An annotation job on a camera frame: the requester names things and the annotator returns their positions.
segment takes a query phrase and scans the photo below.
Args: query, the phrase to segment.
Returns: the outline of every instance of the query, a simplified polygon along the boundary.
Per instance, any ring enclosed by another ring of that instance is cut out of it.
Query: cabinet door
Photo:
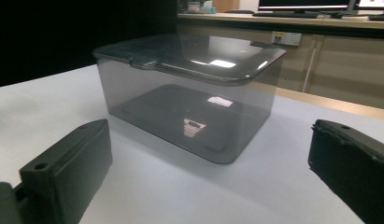
[[[225,12],[231,9],[238,9],[240,5],[239,0],[213,0],[212,6],[217,9],[217,12]]]

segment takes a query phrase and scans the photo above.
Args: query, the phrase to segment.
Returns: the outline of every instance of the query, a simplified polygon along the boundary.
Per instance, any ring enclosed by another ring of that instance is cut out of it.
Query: white table
[[[0,88],[0,181],[83,123],[108,119],[114,163],[81,224],[362,223],[309,170],[316,119],[384,143],[384,119],[276,96],[270,119],[218,165],[109,116],[96,66]]]

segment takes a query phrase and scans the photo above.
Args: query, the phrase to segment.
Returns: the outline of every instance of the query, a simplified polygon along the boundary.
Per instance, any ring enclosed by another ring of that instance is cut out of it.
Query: hole
[[[47,164],[46,163],[40,163],[38,165],[35,166],[35,170],[41,170],[41,169],[44,169],[46,168]]]

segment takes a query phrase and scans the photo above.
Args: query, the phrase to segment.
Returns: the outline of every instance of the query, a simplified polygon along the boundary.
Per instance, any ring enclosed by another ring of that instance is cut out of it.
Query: dark background
[[[0,86],[95,64],[93,49],[176,31],[177,0],[0,4]]]

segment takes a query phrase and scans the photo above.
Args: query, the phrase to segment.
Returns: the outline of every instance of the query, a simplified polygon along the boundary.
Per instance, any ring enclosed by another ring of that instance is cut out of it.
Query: plastic container
[[[205,35],[96,49],[108,112],[208,161],[234,161],[270,115],[285,50]]]

